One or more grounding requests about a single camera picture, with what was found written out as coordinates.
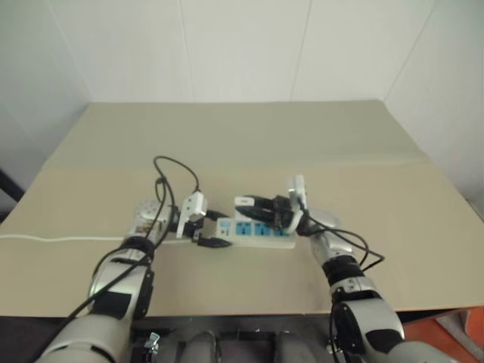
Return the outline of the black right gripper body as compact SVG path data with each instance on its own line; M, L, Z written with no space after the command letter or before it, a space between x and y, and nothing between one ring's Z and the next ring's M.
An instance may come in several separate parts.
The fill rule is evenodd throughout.
M299 224L299 204L290 198L276 196L273 199L275 229L296 229Z

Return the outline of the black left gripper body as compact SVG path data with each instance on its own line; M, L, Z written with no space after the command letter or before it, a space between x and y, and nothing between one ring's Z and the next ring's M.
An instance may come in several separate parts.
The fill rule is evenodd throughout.
M192 243L197 243L201 237L205 218L202 217L197 221L187 221L187 237L190 238Z

